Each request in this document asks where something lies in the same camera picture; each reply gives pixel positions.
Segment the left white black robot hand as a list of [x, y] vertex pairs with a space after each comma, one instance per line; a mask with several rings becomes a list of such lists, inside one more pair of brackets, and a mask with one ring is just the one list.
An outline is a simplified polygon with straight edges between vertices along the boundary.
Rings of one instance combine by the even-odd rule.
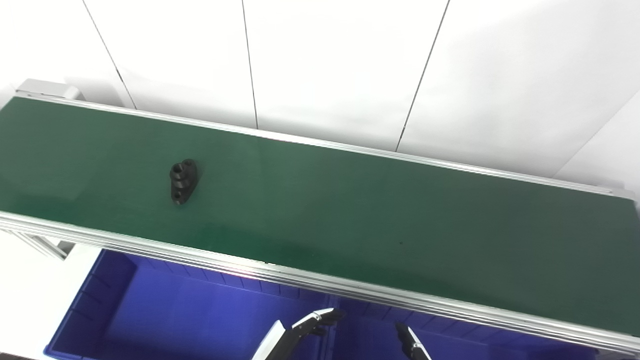
[[277, 320], [254, 351], [252, 360], [288, 360], [304, 338], [326, 336], [345, 315], [342, 309], [329, 307], [314, 310], [289, 327]]

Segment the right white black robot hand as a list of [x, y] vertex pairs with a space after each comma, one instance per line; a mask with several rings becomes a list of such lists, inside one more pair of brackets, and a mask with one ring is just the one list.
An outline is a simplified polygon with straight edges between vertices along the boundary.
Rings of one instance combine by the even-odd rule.
[[418, 335], [407, 324], [396, 322], [395, 329], [398, 340], [401, 342], [402, 352], [409, 360], [432, 360]]

